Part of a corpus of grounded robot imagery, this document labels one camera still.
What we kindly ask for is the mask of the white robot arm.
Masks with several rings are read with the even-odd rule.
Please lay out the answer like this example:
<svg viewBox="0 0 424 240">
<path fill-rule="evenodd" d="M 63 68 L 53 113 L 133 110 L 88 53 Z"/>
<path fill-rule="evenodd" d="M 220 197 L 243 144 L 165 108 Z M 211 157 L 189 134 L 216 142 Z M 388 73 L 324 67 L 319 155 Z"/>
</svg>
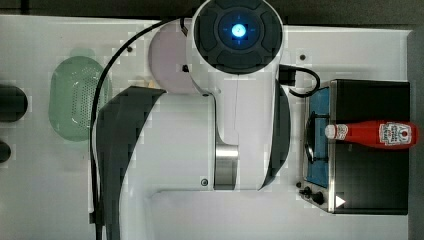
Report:
<svg viewBox="0 0 424 240">
<path fill-rule="evenodd" d="M 284 165 L 278 13 L 266 0 L 205 0 L 181 29 L 193 92 L 130 86 L 92 117 L 95 240 L 154 240 L 154 195 L 260 190 Z"/>
</svg>

